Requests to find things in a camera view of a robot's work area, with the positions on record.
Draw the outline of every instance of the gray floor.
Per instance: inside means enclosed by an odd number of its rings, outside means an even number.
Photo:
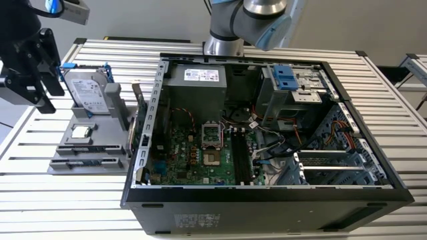
[[[14,127],[27,107],[28,106],[14,105],[0,98],[0,122]],[[11,130],[12,128],[0,124],[0,144],[3,143],[3,140],[6,139]]]

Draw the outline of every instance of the white wall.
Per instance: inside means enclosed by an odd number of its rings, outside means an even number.
[[[306,0],[290,48],[366,51],[378,65],[427,54],[427,0]]]
[[[31,0],[44,9],[44,0]],[[105,36],[183,39],[202,43],[210,36],[211,16],[203,0],[85,0],[90,7],[86,26],[62,19],[39,17],[54,30],[63,57],[76,38]]]

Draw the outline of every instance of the label sticker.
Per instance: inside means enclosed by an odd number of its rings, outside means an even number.
[[[219,82],[221,74],[218,70],[187,69],[185,73],[185,81]]]
[[[175,214],[178,228],[217,228],[221,214]]]
[[[257,121],[254,121],[254,122],[251,122],[251,124],[249,126],[251,127],[251,129],[254,129],[259,126],[259,123]]]
[[[91,79],[74,79],[72,85],[83,108],[94,114],[109,113],[99,83]]]

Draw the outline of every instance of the green circuit board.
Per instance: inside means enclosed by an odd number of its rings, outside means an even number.
[[[170,157],[166,161],[166,165],[162,166],[166,170],[159,170],[159,168],[154,169],[154,172],[157,173],[157,179],[151,180],[154,184],[237,185],[230,133],[227,131],[225,132],[225,143],[221,150],[202,149],[202,135],[197,134],[193,136],[193,141],[190,141],[189,134],[190,129],[187,128],[178,127],[173,129]],[[257,143],[254,132],[249,132],[246,141],[250,155],[250,151],[255,147],[254,143]],[[263,174],[254,179],[254,184],[265,184]]]

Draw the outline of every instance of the blue drive bay latch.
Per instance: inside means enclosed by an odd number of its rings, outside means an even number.
[[[298,90],[299,83],[295,79],[293,68],[287,65],[273,66],[273,76],[278,81],[281,90]]]

